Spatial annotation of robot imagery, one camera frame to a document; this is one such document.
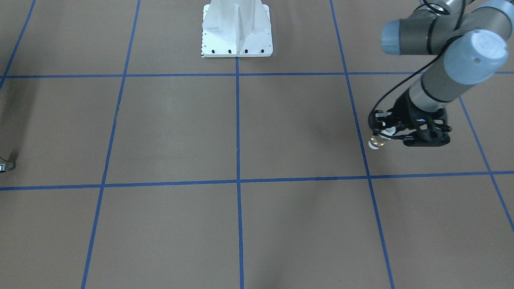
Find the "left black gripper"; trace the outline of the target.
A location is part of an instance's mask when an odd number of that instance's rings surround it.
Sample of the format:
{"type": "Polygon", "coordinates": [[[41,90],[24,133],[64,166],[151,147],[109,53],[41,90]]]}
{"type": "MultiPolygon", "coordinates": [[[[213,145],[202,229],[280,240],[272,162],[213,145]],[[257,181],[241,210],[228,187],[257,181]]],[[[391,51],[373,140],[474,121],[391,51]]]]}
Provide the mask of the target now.
{"type": "Polygon", "coordinates": [[[404,140],[405,135],[396,135],[404,130],[412,134],[419,134],[419,117],[422,110],[418,108],[410,97],[410,90],[406,90],[388,111],[372,110],[368,115],[369,128],[374,129],[372,141],[404,140]]]}

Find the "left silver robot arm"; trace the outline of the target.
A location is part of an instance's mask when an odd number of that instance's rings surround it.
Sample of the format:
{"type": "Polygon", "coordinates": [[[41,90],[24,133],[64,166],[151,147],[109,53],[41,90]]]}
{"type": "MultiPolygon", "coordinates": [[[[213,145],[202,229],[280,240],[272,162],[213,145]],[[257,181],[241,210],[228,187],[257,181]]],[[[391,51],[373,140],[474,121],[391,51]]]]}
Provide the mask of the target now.
{"type": "Polygon", "coordinates": [[[381,49],[390,55],[433,55],[392,108],[373,106],[369,145],[399,140],[408,147],[450,142],[446,106],[488,80],[507,62],[513,2],[489,0],[466,14],[469,0],[425,0],[408,18],[389,21],[381,49]]]}

